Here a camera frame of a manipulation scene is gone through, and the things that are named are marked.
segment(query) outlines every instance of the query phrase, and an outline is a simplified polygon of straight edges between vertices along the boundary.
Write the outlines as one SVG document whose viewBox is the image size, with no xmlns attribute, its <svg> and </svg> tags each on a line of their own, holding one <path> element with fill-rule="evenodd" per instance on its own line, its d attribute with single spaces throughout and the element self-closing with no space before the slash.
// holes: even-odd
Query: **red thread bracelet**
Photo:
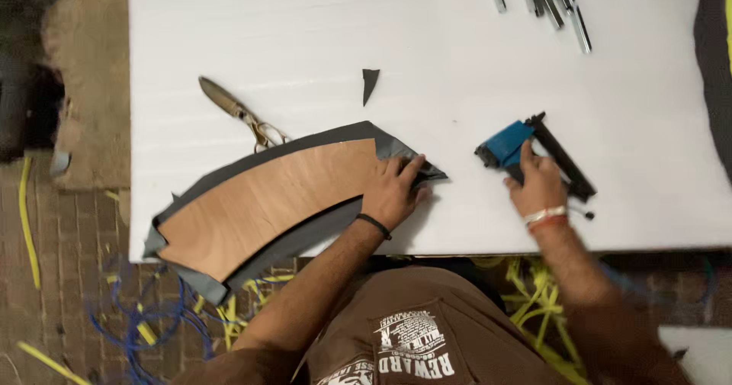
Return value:
<svg viewBox="0 0 732 385">
<path fill-rule="evenodd" d="M 528 232 L 534 234 L 539 228 L 549 225 L 568 225 L 570 222 L 567 220 L 567 215 L 555 215 L 552 217 L 546 217 L 543 220 L 532 222 L 528 224 Z"/>
</svg>

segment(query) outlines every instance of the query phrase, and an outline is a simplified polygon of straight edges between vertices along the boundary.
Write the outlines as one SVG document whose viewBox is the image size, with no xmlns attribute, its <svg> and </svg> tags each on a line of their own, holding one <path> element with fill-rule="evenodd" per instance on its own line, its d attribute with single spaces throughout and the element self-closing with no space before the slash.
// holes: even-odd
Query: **hand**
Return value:
<svg viewBox="0 0 732 385">
<path fill-rule="evenodd" d="M 364 191 L 361 213 L 379 221 L 389 232 L 394 231 L 420 202 L 432 195 L 429 187 L 411 190 L 423 163 L 425 155 L 412 159 L 404 169 L 399 157 L 379 161 L 373 179 Z"/>
<path fill-rule="evenodd" d="M 522 217 L 567 204 L 567 190 L 559 166 L 552 158 L 534 156 L 527 140 L 521 146 L 521 171 L 523 186 L 514 178 L 504 179 L 504 184 L 511 191 L 511 202 Z"/>
</svg>

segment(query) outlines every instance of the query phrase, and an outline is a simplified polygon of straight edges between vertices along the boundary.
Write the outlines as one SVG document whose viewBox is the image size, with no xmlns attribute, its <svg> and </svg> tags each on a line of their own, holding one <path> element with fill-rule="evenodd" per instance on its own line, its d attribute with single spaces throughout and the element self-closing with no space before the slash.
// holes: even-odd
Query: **curved wooden board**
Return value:
<svg viewBox="0 0 732 385">
<path fill-rule="evenodd" d="M 363 193 L 379 160 L 374 139 L 303 149 L 246 170 L 158 226 L 160 258 L 223 282 L 284 231 Z"/>
</svg>

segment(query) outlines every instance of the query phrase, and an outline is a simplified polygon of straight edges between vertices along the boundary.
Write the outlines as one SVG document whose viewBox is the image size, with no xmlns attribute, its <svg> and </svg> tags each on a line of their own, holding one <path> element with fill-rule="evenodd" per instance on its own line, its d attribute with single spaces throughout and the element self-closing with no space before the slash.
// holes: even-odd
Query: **brown t-shirt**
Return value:
<svg viewBox="0 0 732 385">
<path fill-rule="evenodd" d="M 189 372 L 176 383 L 287 383 L 278 363 L 286 356 L 269 353 L 228 353 L 208 363 L 208 376 Z M 440 268 L 361 282 L 305 359 L 316 385 L 569 383 L 477 287 Z"/>
</svg>

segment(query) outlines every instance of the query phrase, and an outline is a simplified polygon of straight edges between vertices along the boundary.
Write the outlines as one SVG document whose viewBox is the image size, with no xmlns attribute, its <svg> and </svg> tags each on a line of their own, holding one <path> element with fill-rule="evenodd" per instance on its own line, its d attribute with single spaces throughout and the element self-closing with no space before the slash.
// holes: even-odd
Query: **scissors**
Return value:
<svg viewBox="0 0 732 385">
<path fill-rule="evenodd" d="M 223 109 L 224 112 L 234 118 L 241 119 L 249 126 L 249 129 L 252 130 L 252 134 L 257 141 L 254 145 L 255 154 L 262 149 L 269 149 L 273 146 L 282 145 L 290 140 L 290 138 L 278 128 L 273 127 L 267 122 L 260 122 L 257 116 L 254 115 L 249 108 L 215 82 L 206 77 L 198 77 L 198 83 L 201 84 L 201 89 L 206 93 L 206 96 Z M 270 130 L 276 132 L 279 139 L 272 138 L 269 133 Z"/>
</svg>

